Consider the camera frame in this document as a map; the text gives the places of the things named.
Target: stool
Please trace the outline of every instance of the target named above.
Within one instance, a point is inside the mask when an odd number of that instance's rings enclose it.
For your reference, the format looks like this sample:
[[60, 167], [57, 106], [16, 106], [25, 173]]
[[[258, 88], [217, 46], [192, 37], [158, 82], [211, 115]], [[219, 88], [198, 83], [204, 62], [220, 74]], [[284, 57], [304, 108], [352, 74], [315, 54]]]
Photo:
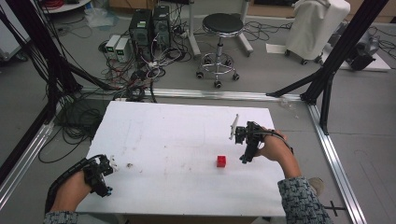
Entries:
[[233, 15], [216, 13], [206, 16], [202, 25], [207, 33], [219, 36], [219, 43], [216, 53], [207, 53], [202, 57], [196, 76], [203, 78], [204, 72], [215, 75], [215, 88], [221, 87], [219, 75], [233, 71], [233, 80], [238, 80], [239, 75], [233, 68], [233, 58], [230, 55], [222, 53], [222, 38], [240, 35], [243, 31], [244, 23]]

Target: black stool seat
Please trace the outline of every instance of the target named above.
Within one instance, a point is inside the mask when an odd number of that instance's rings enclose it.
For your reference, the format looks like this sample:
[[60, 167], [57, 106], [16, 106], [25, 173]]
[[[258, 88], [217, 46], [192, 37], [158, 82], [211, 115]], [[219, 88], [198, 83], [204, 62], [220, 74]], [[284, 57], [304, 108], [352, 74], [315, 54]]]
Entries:
[[204, 30], [210, 33], [216, 33], [216, 35], [239, 35], [243, 28], [244, 23], [230, 14], [215, 13], [206, 16], [203, 21]]

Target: person's left hand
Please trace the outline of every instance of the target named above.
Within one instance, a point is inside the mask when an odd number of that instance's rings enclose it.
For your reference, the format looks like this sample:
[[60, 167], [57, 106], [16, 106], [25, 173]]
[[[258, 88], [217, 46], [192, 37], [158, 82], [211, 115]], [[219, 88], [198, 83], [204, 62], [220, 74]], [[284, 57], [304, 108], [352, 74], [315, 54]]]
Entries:
[[75, 173], [58, 188], [55, 202], [50, 211], [76, 211], [79, 203], [91, 190], [91, 187], [85, 183], [84, 172]]

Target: table top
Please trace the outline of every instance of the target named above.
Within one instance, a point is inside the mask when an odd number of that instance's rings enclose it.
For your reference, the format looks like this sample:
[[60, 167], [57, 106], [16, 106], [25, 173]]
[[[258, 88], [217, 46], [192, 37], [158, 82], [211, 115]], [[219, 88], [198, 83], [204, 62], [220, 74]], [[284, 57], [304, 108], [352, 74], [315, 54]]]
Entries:
[[[243, 164], [246, 144], [231, 125], [274, 128], [266, 108], [111, 102], [87, 158], [114, 157], [109, 197], [90, 194], [79, 212], [191, 216], [285, 216], [280, 166], [264, 157]], [[217, 156], [226, 166], [217, 167]]]

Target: black cross mark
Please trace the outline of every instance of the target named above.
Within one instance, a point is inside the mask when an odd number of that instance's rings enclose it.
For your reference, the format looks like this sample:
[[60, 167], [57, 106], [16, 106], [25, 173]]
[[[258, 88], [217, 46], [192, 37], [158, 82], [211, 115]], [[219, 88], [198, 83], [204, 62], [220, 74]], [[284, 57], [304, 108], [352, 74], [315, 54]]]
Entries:
[[334, 211], [334, 215], [336, 216], [336, 217], [338, 217], [338, 214], [337, 214], [337, 210], [347, 210], [345, 207], [335, 207], [334, 206], [334, 203], [332, 202], [332, 201], [330, 201], [330, 204], [332, 205], [332, 206], [323, 206], [325, 209], [331, 209], [331, 210], [333, 210]]

